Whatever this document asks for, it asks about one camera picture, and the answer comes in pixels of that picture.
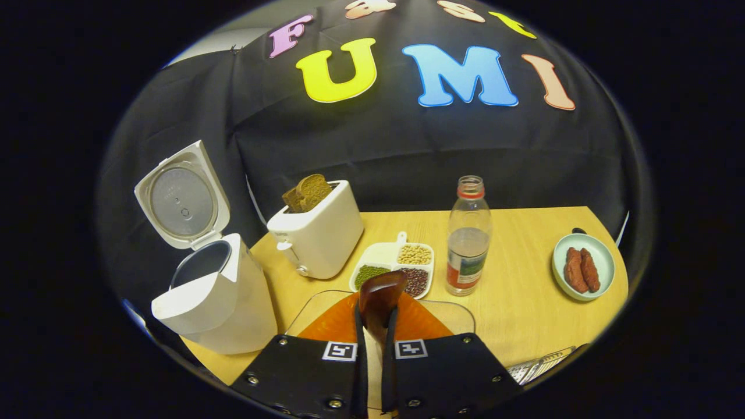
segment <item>water bottle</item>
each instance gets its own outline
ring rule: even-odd
[[[471,294],[481,278],[492,238],[492,215],[484,200],[484,180],[463,176],[448,223],[448,283],[453,295]]]

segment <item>toaster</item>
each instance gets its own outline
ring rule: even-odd
[[[364,226],[352,187],[346,180],[327,182],[332,188],[308,212],[285,206],[267,223],[281,251],[304,277],[327,279],[341,271],[362,237]]]

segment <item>blue letter m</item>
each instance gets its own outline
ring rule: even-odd
[[[422,76],[424,94],[419,104],[426,107],[446,106],[453,103],[453,95],[447,93],[443,80],[447,81],[458,97],[466,103],[473,100],[476,83],[481,80],[481,93],[478,98],[488,105],[515,106],[517,96],[513,95],[499,66],[499,53],[482,46],[472,46],[466,50],[463,65],[453,60],[446,52],[435,45],[409,45],[403,53],[413,57]]]

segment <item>green beans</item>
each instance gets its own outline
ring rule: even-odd
[[[378,276],[380,274],[385,274],[386,272],[390,272],[390,269],[388,268],[378,268],[376,266],[368,266],[368,265],[362,265],[360,267],[359,273],[357,273],[357,277],[355,278],[355,288],[357,290],[360,289],[362,286],[362,283],[367,281],[368,279]]]

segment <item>red beans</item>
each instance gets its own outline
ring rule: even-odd
[[[409,279],[404,292],[412,297],[422,294],[427,289],[427,271],[416,268],[401,268]]]

